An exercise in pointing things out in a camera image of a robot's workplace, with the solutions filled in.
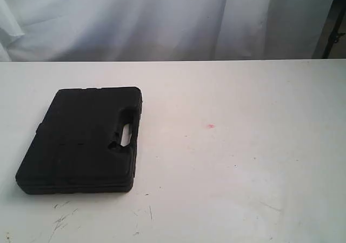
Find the black plastic tool case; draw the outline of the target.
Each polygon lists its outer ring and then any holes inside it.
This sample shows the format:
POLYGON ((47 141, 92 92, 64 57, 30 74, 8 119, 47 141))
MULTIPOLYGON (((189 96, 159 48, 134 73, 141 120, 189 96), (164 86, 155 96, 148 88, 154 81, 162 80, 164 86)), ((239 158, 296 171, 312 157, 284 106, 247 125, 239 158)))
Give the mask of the black plastic tool case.
POLYGON ((60 89, 15 175, 27 194, 129 192, 142 93, 133 87, 60 89))

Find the black metal stand pole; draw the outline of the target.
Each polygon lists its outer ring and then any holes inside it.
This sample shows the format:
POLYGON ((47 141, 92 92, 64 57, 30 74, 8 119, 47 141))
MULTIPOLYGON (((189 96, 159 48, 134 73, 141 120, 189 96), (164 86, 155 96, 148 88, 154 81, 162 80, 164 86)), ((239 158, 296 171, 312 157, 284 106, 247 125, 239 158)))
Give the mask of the black metal stand pole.
POLYGON ((322 58, 345 58, 345 0, 333 0, 326 27, 328 39, 322 58))

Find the white backdrop curtain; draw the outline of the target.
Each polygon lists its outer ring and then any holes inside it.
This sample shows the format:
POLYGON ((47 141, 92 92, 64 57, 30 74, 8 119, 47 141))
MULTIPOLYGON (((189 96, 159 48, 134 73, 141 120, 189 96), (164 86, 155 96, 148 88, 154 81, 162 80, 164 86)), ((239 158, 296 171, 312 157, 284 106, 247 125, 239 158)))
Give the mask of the white backdrop curtain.
POLYGON ((333 0, 1 0, 1 61, 305 59, 333 0))

